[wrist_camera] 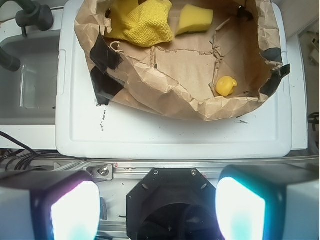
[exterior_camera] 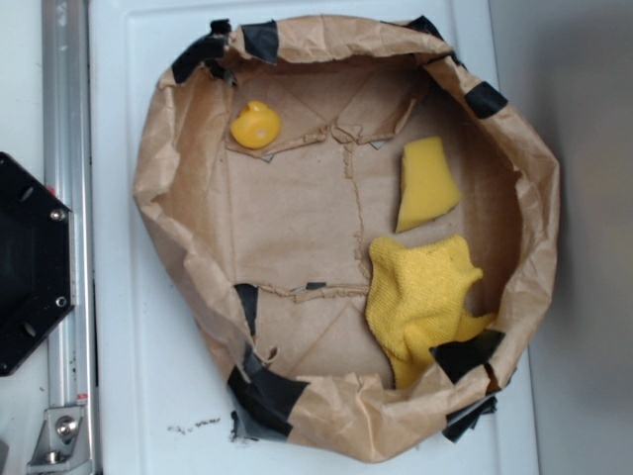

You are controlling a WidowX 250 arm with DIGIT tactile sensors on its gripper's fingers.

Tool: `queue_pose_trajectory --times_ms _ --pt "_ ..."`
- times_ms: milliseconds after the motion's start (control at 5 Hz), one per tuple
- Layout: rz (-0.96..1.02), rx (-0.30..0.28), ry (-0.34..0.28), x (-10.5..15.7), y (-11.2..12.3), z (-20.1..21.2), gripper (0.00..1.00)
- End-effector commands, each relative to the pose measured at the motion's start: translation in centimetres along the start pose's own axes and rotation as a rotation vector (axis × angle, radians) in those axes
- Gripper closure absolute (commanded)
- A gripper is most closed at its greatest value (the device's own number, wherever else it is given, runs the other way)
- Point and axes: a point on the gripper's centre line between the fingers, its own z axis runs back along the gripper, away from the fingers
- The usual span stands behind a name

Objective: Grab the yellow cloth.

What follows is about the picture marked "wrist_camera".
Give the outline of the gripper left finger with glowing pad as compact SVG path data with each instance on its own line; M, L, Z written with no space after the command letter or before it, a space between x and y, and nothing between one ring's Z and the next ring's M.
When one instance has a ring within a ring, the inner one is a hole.
M85 170L0 174L2 240L94 240L100 190Z

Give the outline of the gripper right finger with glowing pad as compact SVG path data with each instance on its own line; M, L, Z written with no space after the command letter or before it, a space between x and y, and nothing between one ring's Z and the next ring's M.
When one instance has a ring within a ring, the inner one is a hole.
M320 169L228 165L216 186L215 211L226 240L318 240Z

